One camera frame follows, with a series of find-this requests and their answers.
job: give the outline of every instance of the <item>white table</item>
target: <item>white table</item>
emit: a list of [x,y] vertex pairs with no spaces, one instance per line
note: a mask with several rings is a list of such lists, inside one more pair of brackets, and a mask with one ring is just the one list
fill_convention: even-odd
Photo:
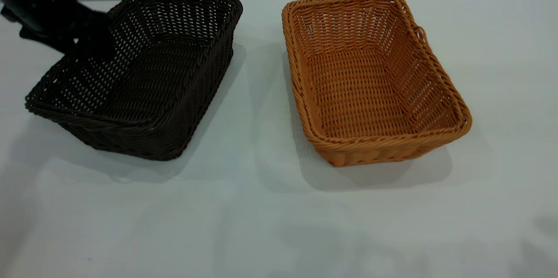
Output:
[[343,169],[303,136],[289,1],[242,0],[223,84],[167,163],[28,113],[60,54],[0,20],[0,277],[558,276],[558,0],[407,0],[473,127],[420,159]]

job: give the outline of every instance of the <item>orange woven basket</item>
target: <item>orange woven basket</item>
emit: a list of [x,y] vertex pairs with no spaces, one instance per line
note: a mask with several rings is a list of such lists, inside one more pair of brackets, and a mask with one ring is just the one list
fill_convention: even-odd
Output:
[[282,17],[304,132],[332,165],[413,159],[469,131],[405,0],[298,0]]

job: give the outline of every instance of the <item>rectangular basket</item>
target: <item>rectangular basket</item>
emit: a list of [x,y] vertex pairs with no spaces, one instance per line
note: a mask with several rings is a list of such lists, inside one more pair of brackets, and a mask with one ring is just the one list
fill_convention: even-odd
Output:
[[282,18],[303,130],[332,165],[413,159],[469,131],[404,0],[298,0]]
[[241,13],[239,0],[122,0],[108,12],[111,58],[64,56],[26,107],[95,149],[175,159],[231,62]]

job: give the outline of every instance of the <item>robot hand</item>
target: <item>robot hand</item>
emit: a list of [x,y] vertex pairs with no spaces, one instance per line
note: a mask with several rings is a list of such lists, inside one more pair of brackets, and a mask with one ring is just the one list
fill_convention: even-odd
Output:
[[2,15],[22,24],[20,37],[46,44],[64,54],[76,40],[109,37],[106,14],[83,6],[78,0],[0,0]]

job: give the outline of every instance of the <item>basket handle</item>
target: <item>basket handle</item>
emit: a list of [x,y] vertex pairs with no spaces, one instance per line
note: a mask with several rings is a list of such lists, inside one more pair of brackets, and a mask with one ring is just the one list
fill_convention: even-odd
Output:
[[417,36],[418,40],[420,42],[422,42],[423,45],[429,46],[428,39],[426,38],[426,32],[424,31],[424,28],[422,28],[421,26],[418,26],[416,24],[413,24],[413,26],[411,28],[413,29],[413,32]]

